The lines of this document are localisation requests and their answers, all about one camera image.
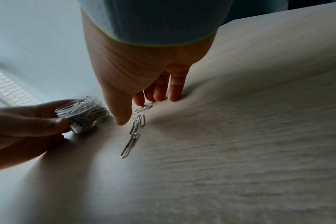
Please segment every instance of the sleeve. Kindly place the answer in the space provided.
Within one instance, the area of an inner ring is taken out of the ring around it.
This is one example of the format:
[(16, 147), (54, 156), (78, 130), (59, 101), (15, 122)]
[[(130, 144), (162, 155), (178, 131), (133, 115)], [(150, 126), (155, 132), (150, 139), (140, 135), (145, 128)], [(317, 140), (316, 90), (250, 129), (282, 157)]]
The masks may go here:
[(139, 46), (176, 46), (204, 39), (222, 25), (233, 0), (79, 0), (109, 37)]

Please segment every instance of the table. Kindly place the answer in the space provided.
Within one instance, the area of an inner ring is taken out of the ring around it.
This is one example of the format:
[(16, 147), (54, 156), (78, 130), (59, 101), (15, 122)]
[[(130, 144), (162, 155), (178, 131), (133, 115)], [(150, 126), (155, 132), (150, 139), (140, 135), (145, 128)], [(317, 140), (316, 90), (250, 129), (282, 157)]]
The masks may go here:
[(336, 3), (222, 26), (183, 96), (1, 171), (0, 223), (336, 223)]

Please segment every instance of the light wood surface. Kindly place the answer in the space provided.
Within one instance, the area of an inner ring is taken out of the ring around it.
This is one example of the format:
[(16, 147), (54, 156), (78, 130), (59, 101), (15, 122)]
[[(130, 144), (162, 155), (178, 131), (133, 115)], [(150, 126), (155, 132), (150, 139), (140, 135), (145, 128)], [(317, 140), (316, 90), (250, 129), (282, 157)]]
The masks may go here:
[(336, 224), (336, 3), (222, 26), (145, 115), (1, 171), (0, 224)]

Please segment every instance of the hand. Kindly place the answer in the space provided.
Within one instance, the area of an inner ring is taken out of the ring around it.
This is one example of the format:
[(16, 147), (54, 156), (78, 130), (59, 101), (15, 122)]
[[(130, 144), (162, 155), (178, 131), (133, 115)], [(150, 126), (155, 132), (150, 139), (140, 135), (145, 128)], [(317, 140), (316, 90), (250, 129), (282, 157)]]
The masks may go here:
[(210, 49), (215, 34), (204, 40), (178, 47), (137, 47), (121, 44), (100, 31), (82, 13), (87, 49), (104, 99), (118, 125), (131, 117), (131, 100), (143, 106), (165, 98), (177, 101), (192, 64)]
[(0, 169), (31, 160), (64, 140), (68, 120), (55, 110), (73, 100), (0, 109)]

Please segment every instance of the wall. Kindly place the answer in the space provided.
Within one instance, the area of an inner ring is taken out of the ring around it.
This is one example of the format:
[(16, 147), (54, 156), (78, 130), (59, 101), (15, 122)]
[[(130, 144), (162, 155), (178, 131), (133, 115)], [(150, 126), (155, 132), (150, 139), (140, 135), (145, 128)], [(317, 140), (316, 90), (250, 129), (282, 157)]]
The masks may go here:
[(76, 0), (0, 0), (0, 70), (40, 102), (98, 87)]

